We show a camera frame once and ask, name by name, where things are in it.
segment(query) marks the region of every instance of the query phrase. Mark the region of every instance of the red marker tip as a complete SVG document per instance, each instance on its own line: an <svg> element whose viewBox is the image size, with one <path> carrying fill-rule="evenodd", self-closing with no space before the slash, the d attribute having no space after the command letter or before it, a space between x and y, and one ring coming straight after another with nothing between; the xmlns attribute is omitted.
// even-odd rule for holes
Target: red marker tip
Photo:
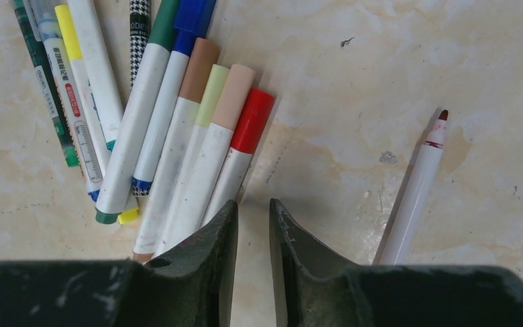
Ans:
<svg viewBox="0 0 523 327"><path fill-rule="evenodd" d="M440 112L440 116L438 117L438 119L440 119L442 121L447 121L448 120L448 110L442 110L442 112Z"/></svg>

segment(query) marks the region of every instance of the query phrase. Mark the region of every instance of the yellow highlighter cap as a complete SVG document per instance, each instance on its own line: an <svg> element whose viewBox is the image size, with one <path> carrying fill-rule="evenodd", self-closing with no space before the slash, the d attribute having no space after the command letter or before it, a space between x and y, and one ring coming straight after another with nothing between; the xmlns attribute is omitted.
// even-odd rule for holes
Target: yellow highlighter cap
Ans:
<svg viewBox="0 0 523 327"><path fill-rule="evenodd" d="M119 223L125 225L126 223L132 223L139 217L137 209L131 209L129 211L123 211L121 215L117 216Z"/></svg>
<svg viewBox="0 0 523 327"><path fill-rule="evenodd" d="M203 127L208 127L215 111L215 106L221 96L225 81L229 75L229 69L220 65L213 65L209 75L204 97L200 104L200 110L197 112L195 124Z"/></svg>
<svg viewBox="0 0 523 327"><path fill-rule="evenodd" d="M77 41L77 33L75 33L75 26L73 25L69 6L56 6L55 14L57 14L57 20L59 21L59 27L61 28L61 34L63 35L63 42L67 48L69 60L83 58L81 55L81 48L79 48L79 42Z"/></svg>

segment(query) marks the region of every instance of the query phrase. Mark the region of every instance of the brown marker cap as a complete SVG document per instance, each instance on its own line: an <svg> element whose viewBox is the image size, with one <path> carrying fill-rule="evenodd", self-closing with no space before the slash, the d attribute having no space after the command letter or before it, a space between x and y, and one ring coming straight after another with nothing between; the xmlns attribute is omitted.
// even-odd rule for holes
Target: brown marker cap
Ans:
<svg viewBox="0 0 523 327"><path fill-rule="evenodd" d="M200 103L204 96L211 67L219 58L219 47L214 42L198 37L185 70L179 96Z"/></svg>
<svg viewBox="0 0 523 327"><path fill-rule="evenodd" d="M211 122L234 131L245 99L253 84L255 71L244 65L233 65L221 92Z"/></svg>

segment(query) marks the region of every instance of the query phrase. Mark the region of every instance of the blue pen tip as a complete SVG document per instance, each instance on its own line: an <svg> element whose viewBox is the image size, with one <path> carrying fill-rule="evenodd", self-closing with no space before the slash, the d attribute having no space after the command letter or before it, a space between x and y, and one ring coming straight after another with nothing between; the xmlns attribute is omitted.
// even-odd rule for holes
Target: blue pen tip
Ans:
<svg viewBox="0 0 523 327"><path fill-rule="evenodd" d="M91 199L92 199L94 202L97 202L97 198L99 197L99 191L91 192L91 193L89 194L89 196L91 196Z"/></svg>

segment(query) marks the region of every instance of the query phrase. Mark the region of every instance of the red marker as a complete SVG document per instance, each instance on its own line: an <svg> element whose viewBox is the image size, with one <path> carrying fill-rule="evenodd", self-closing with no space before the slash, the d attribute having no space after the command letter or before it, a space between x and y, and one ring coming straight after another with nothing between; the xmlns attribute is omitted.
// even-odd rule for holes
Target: red marker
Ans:
<svg viewBox="0 0 523 327"><path fill-rule="evenodd" d="M202 225L238 195L273 105L274 97L270 94L258 89L249 91Z"/></svg>

